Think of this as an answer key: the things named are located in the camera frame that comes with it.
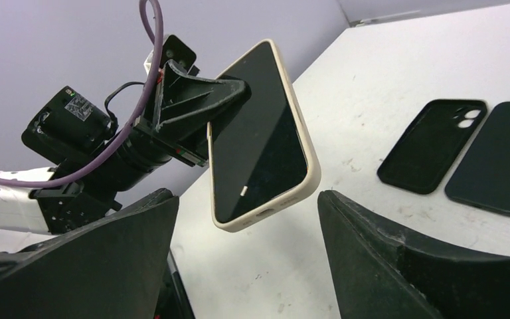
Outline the black phone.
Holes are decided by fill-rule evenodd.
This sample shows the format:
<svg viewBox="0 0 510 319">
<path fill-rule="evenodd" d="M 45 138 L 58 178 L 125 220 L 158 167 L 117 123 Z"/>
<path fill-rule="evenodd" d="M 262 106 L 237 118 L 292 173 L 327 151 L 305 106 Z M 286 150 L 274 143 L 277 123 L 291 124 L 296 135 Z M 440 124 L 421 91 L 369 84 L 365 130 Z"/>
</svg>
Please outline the black phone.
<svg viewBox="0 0 510 319">
<path fill-rule="evenodd" d="M 510 102 L 493 108 L 444 191 L 457 203 L 510 217 Z"/>
</svg>

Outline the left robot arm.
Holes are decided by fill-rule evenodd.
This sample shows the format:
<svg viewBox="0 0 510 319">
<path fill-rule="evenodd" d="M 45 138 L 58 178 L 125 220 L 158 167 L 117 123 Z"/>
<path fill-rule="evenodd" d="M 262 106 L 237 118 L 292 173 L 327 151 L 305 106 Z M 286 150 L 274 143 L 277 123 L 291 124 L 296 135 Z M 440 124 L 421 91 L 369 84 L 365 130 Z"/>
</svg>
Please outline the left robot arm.
<svg viewBox="0 0 510 319">
<path fill-rule="evenodd" d="M 124 125 L 73 88 L 60 89 L 21 136 L 52 165 L 0 171 L 0 228 L 63 234 L 119 210 L 118 193 L 173 159 L 204 166 L 206 125 L 242 104 L 248 85 L 197 73 L 192 61 L 163 59 Z"/>
</svg>

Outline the black phone case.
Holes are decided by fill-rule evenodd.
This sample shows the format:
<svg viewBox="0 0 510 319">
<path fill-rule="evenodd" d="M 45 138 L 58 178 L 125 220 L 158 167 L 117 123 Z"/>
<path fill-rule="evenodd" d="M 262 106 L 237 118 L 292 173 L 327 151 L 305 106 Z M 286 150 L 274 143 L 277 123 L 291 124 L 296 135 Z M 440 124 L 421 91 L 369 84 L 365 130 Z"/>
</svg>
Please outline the black phone case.
<svg viewBox="0 0 510 319">
<path fill-rule="evenodd" d="M 432 193 L 487 113 L 483 100 L 430 101 L 395 143 L 377 176 L 399 189 Z"/>
</svg>

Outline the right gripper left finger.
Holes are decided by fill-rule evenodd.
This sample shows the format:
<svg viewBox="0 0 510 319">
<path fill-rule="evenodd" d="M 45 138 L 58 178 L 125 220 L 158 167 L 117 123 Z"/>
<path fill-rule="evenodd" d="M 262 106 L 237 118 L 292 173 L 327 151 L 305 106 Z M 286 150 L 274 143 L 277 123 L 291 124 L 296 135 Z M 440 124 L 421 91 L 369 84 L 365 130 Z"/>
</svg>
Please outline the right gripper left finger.
<svg viewBox="0 0 510 319">
<path fill-rule="evenodd" d="M 0 252 L 0 318 L 153 318 L 179 209 L 159 189 L 93 223 Z"/>
</svg>

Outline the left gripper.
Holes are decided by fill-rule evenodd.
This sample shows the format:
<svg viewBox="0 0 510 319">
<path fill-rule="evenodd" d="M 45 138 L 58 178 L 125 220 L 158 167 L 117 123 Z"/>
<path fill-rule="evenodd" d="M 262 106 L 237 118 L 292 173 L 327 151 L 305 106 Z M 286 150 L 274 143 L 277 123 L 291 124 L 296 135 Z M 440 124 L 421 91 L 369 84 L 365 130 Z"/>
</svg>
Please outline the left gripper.
<svg viewBox="0 0 510 319">
<path fill-rule="evenodd" d="M 206 124 L 249 94 L 247 82 L 239 78 L 196 77 L 168 60 L 133 124 L 131 161 L 136 167 L 160 167 L 176 159 L 203 167 L 208 161 Z"/>
</svg>

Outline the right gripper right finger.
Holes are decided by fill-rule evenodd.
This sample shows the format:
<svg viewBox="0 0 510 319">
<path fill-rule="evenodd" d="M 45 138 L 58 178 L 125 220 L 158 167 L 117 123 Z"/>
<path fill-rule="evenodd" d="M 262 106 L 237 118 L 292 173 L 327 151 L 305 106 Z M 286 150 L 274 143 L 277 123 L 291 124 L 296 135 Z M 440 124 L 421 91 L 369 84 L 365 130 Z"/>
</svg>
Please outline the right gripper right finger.
<svg viewBox="0 0 510 319">
<path fill-rule="evenodd" d="M 429 237 L 335 190 L 317 210 L 342 318 L 510 318 L 510 257 Z"/>
</svg>

